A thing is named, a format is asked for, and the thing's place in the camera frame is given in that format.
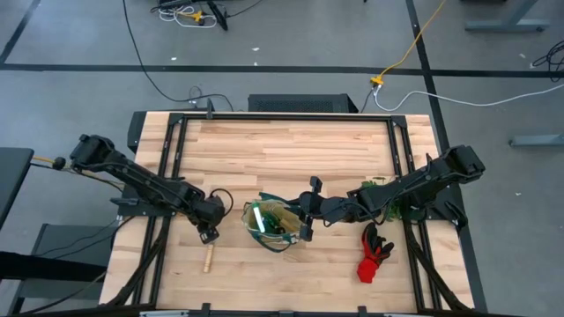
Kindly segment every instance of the yellow extension cord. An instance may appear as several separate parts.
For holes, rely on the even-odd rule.
[[[413,40],[412,45],[409,47],[409,49],[407,50],[407,52],[405,52],[404,58],[402,58],[399,62],[389,66],[387,69],[385,69],[383,72],[380,73],[380,75],[376,76],[376,77],[372,77],[370,78],[370,82],[372,83],[372,85],[384,85],[384,81],[383,81],[383,77],[384,74],[387,73],[389,70],[396,68],[397,66],[401,65],[403,62],[405,62],[405,59],[407,58],[407,56],[409,56],[409,54],[412,52],[413,48],[415,47],[415,44],[417,43],[417,41],[419,40],[419,38],[421,37],[421,34],[423,34],[423,32],[425,31],[425,29],[431,24],[431,21],[434,20],[434,18],[436,17],[437,13],[439,13],[439,11],[442,9],[442,6],[447,2],[447,0],[442,0],[441,4],[439,4],[439,7],[437,8],[437,10],[434,11],[433,15],[431,16],[431,18],[425,23],[425,25],[423,26],[423,28],[421,28],[421,30],[419,31],[419,34],[417,34],[417,36],[415,37],[415,40]]]
[[[34,160],[37,160],[37,161],[40,161],[40,162],[49,163],[49,164],[51,164],[51,165],[53,165],[53,163],[55,163],[55,161],[54,161],[53,159],[51,159],[51,158],[43,158],[43,157],[34,156],[33,159],[34,159]],[[121,183],[121,182],[119,182],[119,181],[110,181],[110,180],[106,180],[106,179],[103,179],[103,178],[101,178],[100,176],[98,176],[98,175],[96,175],[95,173],[92,173],[92,172],[83,171],[82,173],[83,173],[83,174],[86,174],[86,175],[88,175],[88,176],[90,176],[90,177],[93,177],[93,178],[95,178],[95,179],[97,179],[97,180],[100,180],[100,181],[111,182],[112,184],[117,185],[117,186],[120,186],[120,187],[123,186],[123,183]]]

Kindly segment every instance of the red cloth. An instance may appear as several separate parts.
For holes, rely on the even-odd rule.
[[[390,257],[390,251],[394,248],[393,243],[382,247],[385,238],[378,236],[378,230],[374,223],[370,223],[364,229],[361,237],[364,248],[364,259],[359,263],[357,274],[362,283],[372,283],[376,271],[382,265],[382,261]]]
[[[372,279],[376,275],[376,270],[380,267],[380,265],[376,264],[376,262],[364,258],[359,264],[359,269],[357,269],[357,274],[359,275],[359,279],[362,283],[372,283]]]

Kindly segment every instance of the black cable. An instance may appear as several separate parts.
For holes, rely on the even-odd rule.
[[[364,108],[367,107],[367,103],[368,103],[368,98],[370,98],[370,95],[372,94],[372,91],[374,90],[374,87],[372,87],[372,89],[370,89],[370,92],[368,92],[367,97],[364,99],[364,105],[362,105],[362,109],[360,110],[360,113],[362,114],[364,112]]]
[[[535,62],[533,62],[532,66],[538,67],[538,66],[540,66],[544,63],[547,63],[549,72],[555,73],[555,72],[558,72],[558,71],[562,71],[560,69],[560,67],[562,67],[562,65],[564,65],[564,55],[562,56],[562,58],[560,59],[559,62],[553,62],[554,56],[557,55],[561,51],[564,51],[564,41],[560,41],[560,42],[556,43],[548,51],[548,53],[546,53],[546,55],[540,57]],[[560,77],[551,77],[550,80],[553,83],[556,83],[560,80]]]
[[[200,6],[200,11],[204,12],[204,6],[202,5],[202,2],[198,1],[197,4]]]
[[[233,105],[231,104],[231,101],[229,101],[229,98],[226,95],[221,94],[221,93],[210,93],[210,94],[202,95],[202,96],[195,97],[195,98],[187,98],[187,99],[184,99],[184,100],[177,100],[177,99],[168,97],[163,91],[161,91],[160,88],[157,86],[157,84],[155,84],[155,82],[152,81],[152,78],[147,73],[147,69],[145,68],[145,65],[143,64],[143,60],[141,59],[141,55],[139,54],[139,49],[137,48],[137,43],[135,42],[135,37],[133,36],[133,32],[131,31],[130,18],[128,17],[128,14],[127,14],[127,5],[125,4],[125,0],[122,0],[122,4],[123,4],[123,16],[125,17],[125,23],[127,24],[127,29],[130,33],[131,42],[133,42],[133,48],[135,49],[135,54],[137,55],[137,59],[139,60],[139,65],[141,66],[141,70],[143,70],[143,73],[145,74],[147,79],[149,79],[149,82],[151,82],[151,85],[157,90],[157,92],[160,93],[161,96],[163,96],[166,99],[173,101],[173,102],[190,102],[190,101],[193,101],[193,100],[200,100],[200,99],[207,98],[207,97],[221,97],[221,98],[223,98],[227,101],[227,104],[229,104],[229,106],[231,107],[231,111],[234,111]]]
[[[105,241],[105,240],[108,240],[108,239],[110,239],[110,238],[113,239],[113,237],[115,236],[115,234],[117,233],[117,231],[120,230],[120,228],[122,228],[122,227],[123,227],[125,224],[127,224],[129,221],[131,221],[131,219],[133,219],[134,217],[135,217],[135,216],[129,217],[129,218],[127,218],[126,220],[124,220],[122,223],[120,223],[120,225],[118,225],[117,228],[115,228],[114,233],[112,233],[111,235],[108,235],[107,237],[102,238],[102,239],[98,239],[98,240],[96,240],[96,241],[94,241],[94,242],[92,242],[92,243],[90,243],[90,244],[88,244],[88,245],[85,245],[84,247],[81,247],[81,248],[78,249],[78,250],[75,250],[75,251],[72,251],[72,252],[69,252],[69,253],[66,253],[66,254],[58,255],[58,256],[54,257],[53,259],[54,259],[54,260],[55,260],[55,259],[61,259],[61,258],[64,258],[65,256],[77,254],[78,252],[84,251],[84,250],[86,250],[87,248],[92,247],[92,246],[95,246],[95,245],[97,245],[97,244],[99,244],[99,243],[101,243],[101,242],[103,242],[103,241]]]
[[[390,208],[391,205],[394,203],[394,201],[396,200],[396,197],[398,197],[401,193],[403,193],[404,191],[406,191],[411,185],[413,185],[413,183],[419,181],[420,179],[422,179],[423,177],[427,176],[426,173],[423,173],[422,175],[416,177],[415,179],[413,179],[413,181],[411,181],[410,183],[408,183],[407,185],[403,186],[402,188],[400,188],[398,191],[396,191],[396,193],[394,193],[394,195],[388,199],[387,203],[386,203],[386,209],[383,212],[383,217],[381,221],[377,221],[376,217],[373,217],[373,215],[371,213],[368,213],[368,215],[370,215],[370,217],[372,218],[372,221],[374,221],[375,224],[377,225],[383,225],[384,222],[386,222],[386,219],[388,218],[388,215],[390,213]]]
[[[264,1],[264,0],[258,0],[258,1],[255,2],[254,4],[250,5],[249,7],[245,8],[245,9],[243,9],[243,10],[241,10],[241,11],[235,13],[235,14],[226,15],[226,18],[232,18],[232,17],[238,16],[238,15],[240,15],[241,13],[243,13],[243,12],[245,12],[245,11],[248,11],[248,10],[254,8],[257,4],[260,4],[262,1]]]
[[[192,97],[192,90],[196,88],[196,90],[199,92],[197,97]],[[193,85],[190,87],[190,90],[188,91],[188,96],[190,99],[194,99],[194,98],[200,98],[203,95],[202,93],[202,89],[200,87],[198,87],[197,85]]]
[[[103,182],[104,184],[108,184],[109,186],[111,186],[111,187],[113,187],[113,188],[119,190],[120,192],[123,192],[123,190],[122,190],[119,186],[115,185],[115,184],[114,184],[113,182],[111,182],[111,181],[107,181],[107,180],[99,179],[99,178],[96,178],[96,177],[92,177],[92,176],[90,176],[90,175],[87,175],[87,174],[84,174],[84,173],[80,173],[80,172],[76,172],[76,171],[73,171],[73,170],[70,170],[70,169],[67,169],[67,168],[62,169],[62,170],[57,170],[57,169],[55,169],[55,168],[53,168],[53,167],[51,167],[51,166],[44,166],[44,165],[41,165],[41,164],[30,163],[30,165],[31,165],[31,166],[35,166],[35,167],[40,167],[40,168],[47,168],[47,169],[50,169],[50,170],[53,170],[53,171],[57,171],[57,172],[67,172],[67,173],[70,173],[70,174],[73,174],[73,175],[84,176],[84,177],[87,177],[87,178],[92,179],[92,180],[101,181],[101,182]]]
[[[50,307],[59,305],[59,304],[63,303],[65,300],[71,299],[71,298],[77,296],[79,293],[88,290],[89,288],[91,288],[92,286],[94,286],[98,281],[100,281],[105,275],[106,275],[106,272],[100,274],[100,275],[99,275],[98,277],[96,277],[92,282],[90,282],[87,286],[81,288],[81,289],[78,290],[78,291],[73,292],[72,294],[69,294],[69,295],[63,297],[62,299],[58,299],[58,300],[54,301],[53,303],[47,304],[47,305],[45,305],[45,306],[41,306],[41,307],[38,307],[38,308],[34,308],[34,309],[32,309],[32,310],[28,310],[27,312],[19,313],[18,316],[20,316],[20,315],[32,314],[32,313],[37,313],[37,312],[42,311],[42,310],[45,310],[45,309],[47,309],[47,308],[50,308]]]
[[[51,252],[55,252],[55,251],[59,251],[59,250],[64,250],[66,248],[69,247],[73,247],[74,245],[76,245],[77,243],[79,243],[82,240],[86,240],[86,239],[90,239],[90,238],[94,238],[95,236],[99,235],[100,233],[102,233],[103,231],[105,231],[106,229],[109,228],[109,226],[113,225],[114,222],[117,221],[117,219],[113,220],[111,223],[105,225],[104,227],[102,227],[101,229],[99,229],[95,234],[89,235],[89,236],[85,236],[82,238],[79,238],[77,240],[74,240],[72,243],[70,243],[68,246],[66,247],[56,247],[56,248],[52,248],[48,251],[43,252],[42,254],[34,254],[34,256],[44,256],[45,254],[49,254]]]
[[[229,214],[229,212],[231,212],[231,209],[233,208],[235,200],[233,199],[233,196],[231,195],[231,193],[229,193],[229,191],[225,188],[215,188],[211,191],[210,195],[213,195],[213,193],[218,192],[218,191],[222,191],[222,192],[226,193],[227,195],[229,195],[229,198],[231,199],[231,206],[229,206],[229,210],[226,211],[226,214],[223,215],[223,217],[225,217]]]

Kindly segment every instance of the metal bracket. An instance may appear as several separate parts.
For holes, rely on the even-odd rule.
[[[123,189],[122,198],[111,198],[110,202],[119,206],[117,214],[123,217],[165,217],[174,216],[176,214],[176,211],[172,209],[159,208],[148,203],[144,203],[139,199],[135,189],[128,185],[126,185]]]
[[[523,18],[537,1],[524,0],[510,17],[502,20],[468,21],[466,31],[542,32],[550,25],[549,20]]]
[[[559,135],[543,136],[513,136],[509,141],[511,147],[516,146],[562,146],[564,145],[564,133]]]
[[[450,187],[440,191],[434,203],[427,207],[427,220],[447,220],[455,224],[458,229],[468,224],[466,214],[454,202]]]
[[[183,113],[171,113],[168,115],[168,125],[175,125],[184,118]]]
[[[212,309],[212,304],[210,303],[203,303],[200,316],[209,316],[210,310]]]
[[[366,306],[359,306],[359,317],[368,317],[368,310]]]
[[[407,120],[405,119],[405,115],[392,115],[390,117],[390,119],[398,127],[402,128],[402,129],[407,129]]]
[[[293,317],[293,311],[279,311],[279,317]]]
[[[185,310],[166,310],[166,311],[154,311],[154,312],[141,312],[139,317],[187,317],[189,316],[189,311]]]
[[[213,119],[213,111],[215,111],[215,108],[213,107],[213,102],[211,99],[208,98],[205,119],[207,120]]]
[[[384,317],[433,317],[433,316],[429,316],[429,315],[413,315],[413,314],[405,314],[405,313],[385,313]]]

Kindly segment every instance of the wooden tabletop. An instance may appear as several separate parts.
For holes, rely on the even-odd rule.
[[[167,118],[166,112],[147,113],[137,149],[136,162],[155,173]],[[426,153],[437,157],[433,130],[426,115],[407,115],[406,119],[419,168],[426,163]],[[357,312],[358,306],[366,306],[369,312],[416,312],[401,222],[378,227],[379,234],[396,246],[374,282],[363,284],[356,269],[362,259],[360,233],[366,223],[325,228],[317,221],[311,242],[274,254],[256,243],[241,221],[243,204],[258,198],[259,191],[293,199],[310,190],[312,175],[323,181],[325,197],[346,195],[376,176],[393,177],[384,123],[190,120],[187,133],[180,175],[206,193],[228,189],[234,196],[234,210],[219,225],[209,273],[203,272],[207,246],[202,245],[196,228],[186,217],[174,218],[158,308],[200,309],[203,303],[211,303],[213,310]],[[406,171],[399,130],[397,136]],[[171,155],[167,166],[172,166],[172,159]],[[146,217],[137,217],[117,233],[101,303],[114,297],[138,265],[146,222]],[[459,299],[473,306],[455,227],[439,220],[427,221],[427,226],[435,267]],[[413,229],[419,236],[417,227]],[[420,265],[419,271],[430,306],[427,275]],[[150,281],[145,279],[145,301]]]

